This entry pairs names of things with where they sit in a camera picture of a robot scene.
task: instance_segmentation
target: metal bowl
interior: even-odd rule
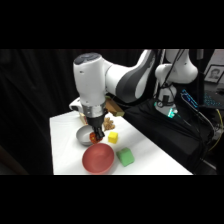
[[[76,133],[76,138],[78,139],[79,143],[84,146],[91,146],[93,143],[90,141],[90,134],[93,132],[91,126],[86,125],[78,130]]]

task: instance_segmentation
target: green light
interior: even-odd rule
[[[175,116],[174,112],[173,112],[173,108],[170,109],[170,112],[168,114],[168,117],[173,118]]]

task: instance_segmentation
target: black background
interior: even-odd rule
[[[134,66],[142,51],[0,49],[0,145],[30,174],[53,174],[49,118],[70,112],[69,104],[79,96],[73,75],[74,59],[96,52],[110,62]],[[204,67],[210,59],[208,55]],[[191,59],[197,64],[195,50],[191,51]],[[150,86],[154,85],[153,77]],[[151,93],[152,88],[141,100],[151,97]]]

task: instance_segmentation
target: red bowl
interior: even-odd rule
[[[114,157],[114,151],[109,145],[99,143],[86,150],[82,164],[89,173],[102,175],[110,170]]]

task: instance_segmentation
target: cable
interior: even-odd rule
[[[182,100],[187,103],[192,109],[194,109],[198,114],[200,114],[209,124],[210,126],[212,127],[212,130],[213,130],[213,136],[215,135],[215,128],[214,126],[212,125],[211,121],[209,121],[209,119],[207,117],[205,117],[204,114],[202,114],[201,112],[199,112],[198,110],[196,110],[189,102],[187,102],[184,98],[183,98],[183,94],[181,94],[181,98]]]
[[[222,116],[221,116],[220,111],[218,109],[216,111],[218,112],[219,118],[221,120],[221,130],[222,130],[222,134],[221,134],[220,138],[218,139],[218,141],[215,143],[215,145],[211,149],[208,150],[209,152],[212,151],[218,145],[218,143],[220,142],[220,140],[222,138],[222,135],[223,135],[223,120],[222,120]]]

